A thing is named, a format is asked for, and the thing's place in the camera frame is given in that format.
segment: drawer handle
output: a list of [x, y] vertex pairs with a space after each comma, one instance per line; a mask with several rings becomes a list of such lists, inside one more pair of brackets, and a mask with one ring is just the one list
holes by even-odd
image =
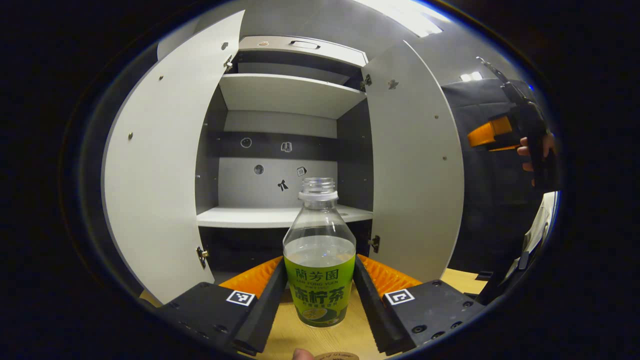
[[307, 42], [307, 41], [291, 40], [289, 45], [295, 46], [295, 47], [303, 47], [305, 49], [313, 49], [313, 50], [320, 49], [320, 45], [314, 44], [312, 42]]

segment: cabinet door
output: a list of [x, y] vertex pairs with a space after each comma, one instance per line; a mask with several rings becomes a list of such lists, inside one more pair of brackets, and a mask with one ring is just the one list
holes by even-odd
[[105, 149], [111, 235], [129, 270], [163, 304], [214, 281], [196, 255], [196, 152], [224, 63], [238, 50], [243, 15], [202, 30], [155, 64], [120, 108]]
[[439, 279], [456, 244], [464, 195], [456, 124], [438, 81], [403, 42], [362, 68], [373, 143], [371, 258], [421, 281]]

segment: plastic bottle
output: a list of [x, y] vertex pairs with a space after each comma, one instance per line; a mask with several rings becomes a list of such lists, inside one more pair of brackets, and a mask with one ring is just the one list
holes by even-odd
[[332, 326], [347, 313], [356, 238], [335, 208], [333, 178], [304, 179], [298, 198], [304, 205], [282, 240], [291, 295], [303, 323]]

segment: cabinet shelf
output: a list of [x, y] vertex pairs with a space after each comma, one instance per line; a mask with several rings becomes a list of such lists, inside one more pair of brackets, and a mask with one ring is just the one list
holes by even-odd
[[272, 74], [227, 74], [220, 89], [229, 110], [279, 111], [337, 119], [364, 92], [326, 81]]
[[[373, 219], [373, 212], [336, 205], [345, 222]], [[221, 208], [209, 209], [197, 216], [198, 226], [236, 229], [290, 227], [300, 208]]]

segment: drawer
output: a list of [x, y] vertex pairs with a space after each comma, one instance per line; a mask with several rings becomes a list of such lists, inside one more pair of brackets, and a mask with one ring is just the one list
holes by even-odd
[[311, 54], [342, 63], [363, 67], [367, 55], [363, 51], [344, 45], [313, 38], [281, 37], [273, 35], [244, 37], [239, 51], [284, 51], [287, 53]]

